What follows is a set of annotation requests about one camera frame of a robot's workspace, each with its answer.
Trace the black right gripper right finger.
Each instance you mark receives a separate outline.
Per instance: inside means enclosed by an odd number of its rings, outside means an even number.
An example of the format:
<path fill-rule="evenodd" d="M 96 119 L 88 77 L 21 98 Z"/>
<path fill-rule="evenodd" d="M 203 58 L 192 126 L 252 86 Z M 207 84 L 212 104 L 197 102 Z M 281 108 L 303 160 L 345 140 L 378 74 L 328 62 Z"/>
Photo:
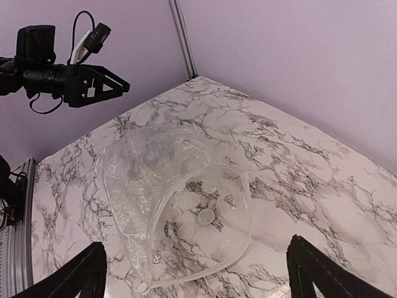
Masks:
<path fill-rule="evenodd" d="M 315 288 L 324 297 L 390 296 L 343 269 L 299 235 L 288 246 L 287 267 L 293 298 L 316 297 Z"/>

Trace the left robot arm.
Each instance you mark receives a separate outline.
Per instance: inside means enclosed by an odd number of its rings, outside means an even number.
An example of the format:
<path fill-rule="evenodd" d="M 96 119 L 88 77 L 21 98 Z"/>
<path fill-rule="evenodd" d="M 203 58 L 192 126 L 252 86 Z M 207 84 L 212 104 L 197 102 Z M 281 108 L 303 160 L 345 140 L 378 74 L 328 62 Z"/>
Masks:
<path fill-rule="evenodd" d="M 128 82 L 103 66 L 84 64 L 75 56 L 68 65 L 56 64 L 54 44 L 53 25 L 21 28 L 15 57 L 1 59 L 1 95 L 24 88 L 29 99 L 47 93 L 80 108 L 129 91 Z"/>

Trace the fake white onion slice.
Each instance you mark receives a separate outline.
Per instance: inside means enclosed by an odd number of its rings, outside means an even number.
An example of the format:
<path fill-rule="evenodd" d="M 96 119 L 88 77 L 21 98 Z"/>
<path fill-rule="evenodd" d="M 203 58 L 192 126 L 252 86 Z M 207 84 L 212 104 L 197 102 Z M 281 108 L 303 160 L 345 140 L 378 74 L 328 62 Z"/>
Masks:
<path fill-rule="evenodd" d="M 189 223 L 185 223 L 185 224 L 181 225 L 177 230 L 177 236 L 181 240 L 191 239 L 195 235 L 195 233 L 196 233 L 196 229 L 195 229 L 194 225 L 189 224 Z"/>
<path fill-rule="evenodd" d="M 212 209 L 203 209 L 198 213 L 197 219 L 201 225 L 210 225 L 215 219 L 215 212 Z"/>
<path fill-rule="evenodd" d="M 200 196 L 196 193 L 187 193 L 181 199 L 181 209 L 190 210 L 196 208 L 201 202 Z"/>

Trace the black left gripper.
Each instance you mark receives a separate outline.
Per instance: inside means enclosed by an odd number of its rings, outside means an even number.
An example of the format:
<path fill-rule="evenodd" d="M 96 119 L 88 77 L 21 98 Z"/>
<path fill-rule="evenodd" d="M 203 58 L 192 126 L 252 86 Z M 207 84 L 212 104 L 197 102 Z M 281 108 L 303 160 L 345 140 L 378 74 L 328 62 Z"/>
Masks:
<path fill-rule="evenodd" d="M 122 96 L 130 83 L 103 66 L 67 65 L 64 102 L 69 107 L 84 107 Z"/>

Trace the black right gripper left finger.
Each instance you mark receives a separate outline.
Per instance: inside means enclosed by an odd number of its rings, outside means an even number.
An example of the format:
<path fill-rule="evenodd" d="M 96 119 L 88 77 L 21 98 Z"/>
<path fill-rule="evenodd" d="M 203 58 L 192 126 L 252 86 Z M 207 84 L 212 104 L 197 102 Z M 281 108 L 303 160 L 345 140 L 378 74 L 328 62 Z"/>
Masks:
<path fill-rule="evenodd" d="M 107 255 L 103 243 L 93 242 L 59 270 L 16 297 L 104 297 Z"/>

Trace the aluminium front rail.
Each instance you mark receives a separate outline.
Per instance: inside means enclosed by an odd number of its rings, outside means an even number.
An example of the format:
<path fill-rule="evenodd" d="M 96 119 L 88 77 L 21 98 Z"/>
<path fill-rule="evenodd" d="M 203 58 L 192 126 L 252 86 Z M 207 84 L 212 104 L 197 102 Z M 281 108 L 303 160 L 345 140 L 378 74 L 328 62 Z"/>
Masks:
<path fill-rule="evenodd" d="M 32 198 L 36 162 L 12 170 L 1 158 L 1 297 L 33 285 Z"/>

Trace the clear zip top bag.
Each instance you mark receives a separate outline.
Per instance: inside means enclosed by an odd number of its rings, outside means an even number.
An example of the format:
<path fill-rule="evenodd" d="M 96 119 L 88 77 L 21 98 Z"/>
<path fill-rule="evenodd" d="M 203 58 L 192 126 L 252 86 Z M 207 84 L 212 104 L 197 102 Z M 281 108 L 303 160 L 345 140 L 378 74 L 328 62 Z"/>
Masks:
<path fill-rule="evenodd" d="M 235 263 L 249 246 L 252 211 L 247 169 L 223 161 L 194 124 L 144 127 L 103 148 L 96 174 L 104 188 L 139 296 L 204 278 Z M 200 204 L 181 209 L 187 193 Z M 215 219 L 197 216 L 212 209 Z M 192 224 L 195 235 L 177 236 Z"/>

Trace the aluminium corner post left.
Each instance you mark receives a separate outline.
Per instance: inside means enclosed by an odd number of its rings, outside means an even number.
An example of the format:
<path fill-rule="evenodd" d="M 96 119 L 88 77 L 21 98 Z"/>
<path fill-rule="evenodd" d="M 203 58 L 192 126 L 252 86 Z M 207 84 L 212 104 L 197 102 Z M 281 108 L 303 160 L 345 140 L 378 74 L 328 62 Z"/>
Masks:
<path fill-rule="evenodd" d="M 171 15 L 176 28 L 177 36 L 182 50 L 182 56 L 185 63 L 185 68 L 189 79 L 194 79 L 199 76 L 197 67 L 195 65 L 192 47 L 190 44 L 187 26 L 182 12 L 180 1 L 168 0 L 171 9 Z"/>

